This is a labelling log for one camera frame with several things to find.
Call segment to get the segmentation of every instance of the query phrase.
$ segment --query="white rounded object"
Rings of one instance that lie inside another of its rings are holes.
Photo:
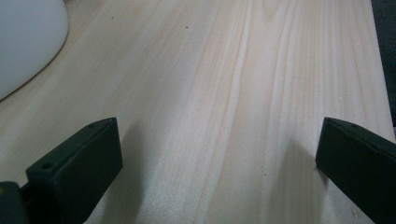
[[[0,0],[0,100],[51,61],[67,30],[63,0]]]

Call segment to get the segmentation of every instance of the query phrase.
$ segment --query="wood grain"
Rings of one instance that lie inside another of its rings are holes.
[[[371,223],[315,168],[321,122],[394,141],[369,0],[66,0],[57,57],[0,102],[0,179],[117,117],[87,223]]]

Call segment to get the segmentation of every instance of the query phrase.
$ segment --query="wooden surface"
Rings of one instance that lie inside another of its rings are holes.
[[[371,223],[315,168],[325,116],[394,141],[370,0],[66,0],[57,57],[0,102],[0,179],[117,117],[88,223]]]

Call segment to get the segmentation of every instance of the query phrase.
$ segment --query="black floor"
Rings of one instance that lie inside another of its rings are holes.
[[[390,113],[396,125],[396,0],[372,0],[375,28],[387,83]]]

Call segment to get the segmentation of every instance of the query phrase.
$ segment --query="white object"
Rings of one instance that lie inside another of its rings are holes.
[[[67,28],[63,0],[0,0],[0,100],[51,61]]]

